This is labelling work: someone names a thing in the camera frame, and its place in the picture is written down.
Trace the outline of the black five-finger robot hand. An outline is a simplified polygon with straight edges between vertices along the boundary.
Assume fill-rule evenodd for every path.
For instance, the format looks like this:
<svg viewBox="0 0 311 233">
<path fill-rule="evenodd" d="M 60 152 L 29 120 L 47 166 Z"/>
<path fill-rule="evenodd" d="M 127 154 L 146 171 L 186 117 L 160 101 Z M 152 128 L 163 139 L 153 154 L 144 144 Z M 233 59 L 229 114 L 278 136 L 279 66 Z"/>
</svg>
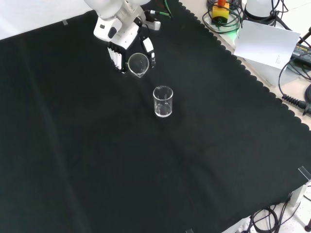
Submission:
<svg viewBox="0 0 311 233">
<path fill-rule="evenodd" d="M 143 11 L 138 7 L 131 14 L 119 11 L 117 15 L 111 18 L 98 18 L 94 35 L 107 43 L 110 59 L 117 71 L 125 73 L 128 70 L 127 64 L 130 58 L 127 57 L 127 53 L 138 41 L 141 43 L 149 65 L 155 66 L 154 47 L 142 27 L 158 30 L 161 23 L 153 19 L 149 20 L 150 13 L 154 13 L 154 11 Z"/>
</svg>

